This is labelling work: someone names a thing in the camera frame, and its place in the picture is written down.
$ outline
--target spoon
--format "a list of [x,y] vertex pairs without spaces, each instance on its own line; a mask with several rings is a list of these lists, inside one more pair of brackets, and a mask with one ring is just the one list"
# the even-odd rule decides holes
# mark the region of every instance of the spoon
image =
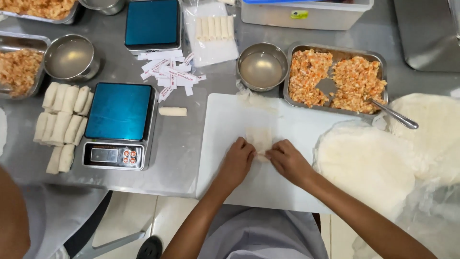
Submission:
[[409,119],[408,117],[404,115],[401,115],[400,113],[386,107],[385,105],[382,105],[381,103],[376,102],[374,99],[369,98],[367,99],[367,101],[373,103],[375,106],[385,111],[388,115],[393,117],[393,119],[399,121],[402,125],[406,126],[408,129],[416,130],[419,128],[419,124],[416,123],[415,121]]

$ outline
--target white tiled floor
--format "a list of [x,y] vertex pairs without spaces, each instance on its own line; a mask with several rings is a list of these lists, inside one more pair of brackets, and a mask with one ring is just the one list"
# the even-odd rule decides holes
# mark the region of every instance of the white tiled floor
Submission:
[[[194,199],[114,192],[107,212],[96,231],[93,245],[99,246],[138,232],[154,215],[153,228],[147,233],[159,236],[164,249],[197,203]],[[321,236],[329,257],[351,259],[351,244],[357,234],[335,215],[320,216]],[[146,238],[147,236],[103,254],[97,259],[134,259]]]

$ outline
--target stainless steel bowl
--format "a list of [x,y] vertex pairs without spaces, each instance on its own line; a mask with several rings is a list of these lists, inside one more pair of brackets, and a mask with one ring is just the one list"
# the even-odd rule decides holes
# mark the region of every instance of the stainless steel bowl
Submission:
[[270,43],[257,43],[246,48],[238,58],[236,71],[249,89],[270,91],[282,83],[288,73],[284,52]]
[[105,15],[114,15],[125,7],[125,0],[78,0],[88,9],[96,10]]
[[100,58],[93,44],[76,34],[55,39],[46,50],[43,60],[48,75],[72,82],[93,78],[100,66]]

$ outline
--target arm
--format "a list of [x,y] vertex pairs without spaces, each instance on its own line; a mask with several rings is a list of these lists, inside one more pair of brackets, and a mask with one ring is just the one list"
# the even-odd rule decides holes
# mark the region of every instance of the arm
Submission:
[[243,182],[255,148],[239,137],[230,147],[216,178],[166,247],[162,259],[196,259],[214,216],[225,199]]
[[281,175],[334,211],[381,257],[436,259],[394,223],[315,172],[289,140],[276,143],[266,155]]
[[26,204],[19,187],[1,167],[0,230],[0,258],[22,258],[30,247]]

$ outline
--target person's right hand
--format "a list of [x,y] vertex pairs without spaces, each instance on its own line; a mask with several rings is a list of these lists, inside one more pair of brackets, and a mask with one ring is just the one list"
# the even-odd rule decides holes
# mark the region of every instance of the person's right hand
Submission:
[[301,188],[304,188],[305,181],[315,173],[307,160],[287,139],[275,143],[265,155],[282,176]]

